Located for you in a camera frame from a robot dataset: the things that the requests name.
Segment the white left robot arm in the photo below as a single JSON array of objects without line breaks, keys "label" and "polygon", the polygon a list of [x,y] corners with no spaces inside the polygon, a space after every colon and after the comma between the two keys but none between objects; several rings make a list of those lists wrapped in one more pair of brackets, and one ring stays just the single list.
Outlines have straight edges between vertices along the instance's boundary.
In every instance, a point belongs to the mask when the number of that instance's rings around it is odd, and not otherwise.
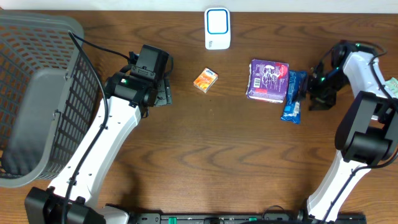
[{"label": "white left robot arm", "polygon": [[169,73],[116,72],[106,80],[104,101],[61,173],[46,190],[25,198],[29,223],[128,223],[129,211],[97,208],[99,194],[117,153],[153,106],[172,102]]}]

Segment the grey plastic mesh basket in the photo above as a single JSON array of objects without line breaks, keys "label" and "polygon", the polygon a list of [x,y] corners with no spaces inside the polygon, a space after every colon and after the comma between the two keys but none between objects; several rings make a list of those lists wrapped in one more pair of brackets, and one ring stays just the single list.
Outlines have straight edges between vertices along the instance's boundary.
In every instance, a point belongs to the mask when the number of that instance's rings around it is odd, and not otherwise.
[{"label": "grey plastic mesh basket", "polygon": [[53,179],[91,124],[99,86],[73,18],[1,12],[1,186]]}]

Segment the white barcode scanner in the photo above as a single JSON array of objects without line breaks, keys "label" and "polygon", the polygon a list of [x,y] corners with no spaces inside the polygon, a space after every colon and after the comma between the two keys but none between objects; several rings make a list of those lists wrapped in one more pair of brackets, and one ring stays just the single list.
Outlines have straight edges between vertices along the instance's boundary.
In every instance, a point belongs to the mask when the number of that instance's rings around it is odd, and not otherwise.
[{"label": "white barcode scanner", "polygon": [[205,48],[225,50],[231,44],[231,16],[225,7],[211,7],[204,12]]}]

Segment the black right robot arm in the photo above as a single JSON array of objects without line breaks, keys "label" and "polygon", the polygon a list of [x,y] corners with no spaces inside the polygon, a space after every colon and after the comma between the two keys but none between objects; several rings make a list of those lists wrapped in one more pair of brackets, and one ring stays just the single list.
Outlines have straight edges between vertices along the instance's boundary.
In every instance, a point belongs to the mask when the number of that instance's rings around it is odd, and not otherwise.
[{"label": "black right robot arm", "polygon": [[386,50],[377,44],[341,40],[329,51],[331,70],[319,62],[295,99],[308,96],[310,110],[335,106],[337,92],[349,85],[354,101],[335,134],[336,154],[320,186],[297,215],[302,223],[335,223],[356,184],[369,171],[397,159],[397,98],[379,68]]}]

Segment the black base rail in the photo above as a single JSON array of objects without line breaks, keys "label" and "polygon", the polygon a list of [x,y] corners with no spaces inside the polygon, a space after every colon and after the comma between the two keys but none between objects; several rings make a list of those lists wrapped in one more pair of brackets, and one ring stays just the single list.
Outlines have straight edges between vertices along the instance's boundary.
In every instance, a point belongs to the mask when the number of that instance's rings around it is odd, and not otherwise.
[{"label": "black base rail", "polygon": [[322,223],[286,212],[268,211],[265,214],[161,214],[132,213],[131,224],[240,224],[240,223]]}]

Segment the red purple snack bag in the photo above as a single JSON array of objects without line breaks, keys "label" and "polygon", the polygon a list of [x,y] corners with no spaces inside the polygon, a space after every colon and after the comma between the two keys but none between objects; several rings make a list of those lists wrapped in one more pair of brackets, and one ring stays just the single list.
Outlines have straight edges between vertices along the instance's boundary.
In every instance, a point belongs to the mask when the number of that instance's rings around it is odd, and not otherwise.
[{"label": "red purple snack bag", "polygon": [[283,103],[288,85],[289,64],[259,59],[251,60],[247,98]]}]

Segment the orange small box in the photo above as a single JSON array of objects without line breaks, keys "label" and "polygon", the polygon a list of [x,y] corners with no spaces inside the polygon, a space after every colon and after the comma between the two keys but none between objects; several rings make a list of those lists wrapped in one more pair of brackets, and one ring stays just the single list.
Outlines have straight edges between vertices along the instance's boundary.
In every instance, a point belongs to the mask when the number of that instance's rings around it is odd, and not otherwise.
[{"label": "orange small box", "polygon": [[217,81],[218,74],[209,68],[205,68],[201,74],[193,81],[193,86],[198,88],[204,93],[211,88],[211,86]]}]

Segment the light green snack packet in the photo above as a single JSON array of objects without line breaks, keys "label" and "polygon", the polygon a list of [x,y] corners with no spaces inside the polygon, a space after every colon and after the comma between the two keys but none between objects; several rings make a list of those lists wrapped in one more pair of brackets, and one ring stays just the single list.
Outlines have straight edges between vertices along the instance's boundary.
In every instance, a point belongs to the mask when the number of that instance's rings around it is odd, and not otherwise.
[{"label": "light green snack packet", "polygon": [[386,81],[386,86],[390,89],[394,97],[398,98],[398,80],[392,77],[390,80]]}]

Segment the blue Oreo cookie pack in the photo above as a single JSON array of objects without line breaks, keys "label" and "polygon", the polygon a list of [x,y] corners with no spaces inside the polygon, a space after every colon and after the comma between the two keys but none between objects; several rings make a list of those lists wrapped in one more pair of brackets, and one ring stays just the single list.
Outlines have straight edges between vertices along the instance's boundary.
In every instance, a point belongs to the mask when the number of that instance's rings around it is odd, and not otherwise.
[{"label": "blue Oreo cookie pack", "polygon": [[286,104],[280,119],[294,124],[301,123],[301,99],[299,97],[300,86],[305,81],[307,72],[289,71],[289,85],[286,94]]}]

